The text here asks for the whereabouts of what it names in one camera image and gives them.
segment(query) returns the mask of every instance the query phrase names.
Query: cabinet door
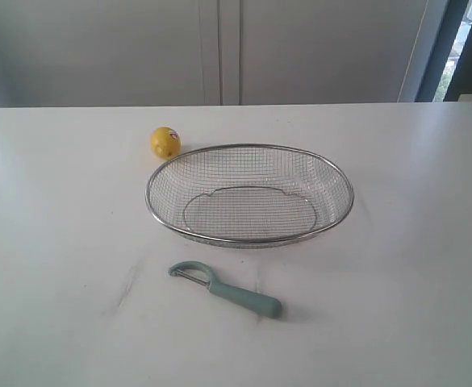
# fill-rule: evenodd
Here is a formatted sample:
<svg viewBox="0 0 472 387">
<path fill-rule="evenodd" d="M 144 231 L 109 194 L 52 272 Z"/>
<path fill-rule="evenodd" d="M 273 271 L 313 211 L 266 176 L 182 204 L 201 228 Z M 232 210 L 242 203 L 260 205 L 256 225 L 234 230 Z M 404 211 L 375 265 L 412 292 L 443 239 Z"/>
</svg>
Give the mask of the cabinet door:
<svg viewBox="0 0 472 387">
<path fill-rule="evenodd" d="M 397 101 L 427 4 L 241 0 L 240 102 Z"/>
<path fill-rule="evenodd" d="M 219 104 L 217 34 L 216 0 L 1 0 L 0 105 Z"/>
</svg>

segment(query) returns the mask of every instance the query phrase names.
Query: stainless steel strainer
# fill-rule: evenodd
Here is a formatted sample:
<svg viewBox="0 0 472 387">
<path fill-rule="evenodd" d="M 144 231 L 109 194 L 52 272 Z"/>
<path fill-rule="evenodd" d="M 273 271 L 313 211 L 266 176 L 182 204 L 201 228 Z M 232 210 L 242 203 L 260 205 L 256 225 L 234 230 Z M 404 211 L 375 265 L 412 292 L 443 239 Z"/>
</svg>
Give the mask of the stainless steel strainer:
<svg viewBox="0 0 472 387">
<path fill-rule="evenodd" d="M 300 149 L 232 144 L 184 153 L 149 179 L 157 221 L 186 238 L 230 248 L 267 248 L 334 227 L 350 212 L 349 179 Z"/>
</svg>

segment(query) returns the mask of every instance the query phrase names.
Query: peeler handle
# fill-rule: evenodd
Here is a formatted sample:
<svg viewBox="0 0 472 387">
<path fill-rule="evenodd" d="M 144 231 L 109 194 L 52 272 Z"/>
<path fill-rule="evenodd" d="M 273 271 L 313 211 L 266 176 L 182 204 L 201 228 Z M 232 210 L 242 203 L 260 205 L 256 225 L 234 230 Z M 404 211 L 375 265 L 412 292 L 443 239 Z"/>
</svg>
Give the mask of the peeler handle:
<svg viewBox="0 0 472 387">
<path fill-rule="evenodd" d="M 209 292 L 269 318 L 278 318 L 282 313 L 281 302 L 277 298 L 264 294 L 250 292 L 218 281 L 212 281 L 209 284 Z"/>
</svg>

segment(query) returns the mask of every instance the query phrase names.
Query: white countertop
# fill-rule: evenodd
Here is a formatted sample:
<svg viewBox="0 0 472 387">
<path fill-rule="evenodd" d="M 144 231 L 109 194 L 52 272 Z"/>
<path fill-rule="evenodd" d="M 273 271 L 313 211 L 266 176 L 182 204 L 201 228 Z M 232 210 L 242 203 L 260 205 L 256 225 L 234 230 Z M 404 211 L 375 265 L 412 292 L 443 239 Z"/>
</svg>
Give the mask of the white countertop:
<svg viewBox="0 0 472 387">
<path fill-rule="evenodd" d="M 282 248 L 153 219 L 159 126 L 185 150 L 304 148 L 356 201 Z M 167 269 L 279 298 L 257 318 Z M 0 386 L 472 387 L 472 104 L 0 110 Z"/>
</svg>

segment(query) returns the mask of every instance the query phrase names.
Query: peeler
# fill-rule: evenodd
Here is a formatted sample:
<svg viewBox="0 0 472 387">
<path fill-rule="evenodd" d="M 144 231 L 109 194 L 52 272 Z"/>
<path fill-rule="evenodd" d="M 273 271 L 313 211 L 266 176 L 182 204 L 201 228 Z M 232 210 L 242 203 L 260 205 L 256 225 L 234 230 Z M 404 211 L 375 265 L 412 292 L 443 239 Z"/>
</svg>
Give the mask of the peeler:
<svg viewBox="0 0 472 387">
<path fill-rule="evenodd" d="M 207 275 L 207 280 L 195 277 L 186 270 L 198 270 Z M 224 284 L 216 277 L 214 270 L 206 264 L 189 260 L 180 262 L 169 268 L 169 275 L 173 277 L 184 277 L 188 280 L 196 282 L 197 284 L 205 286 L 210 293 L 215 296 L 224 298 L 246 309 L 250 309 L 257 314 L 269 317 L 278 318 L 282 313 L 282 304 L 277 298 L 265 296 L 249 290 L 238 288 Z"/>
</svg>

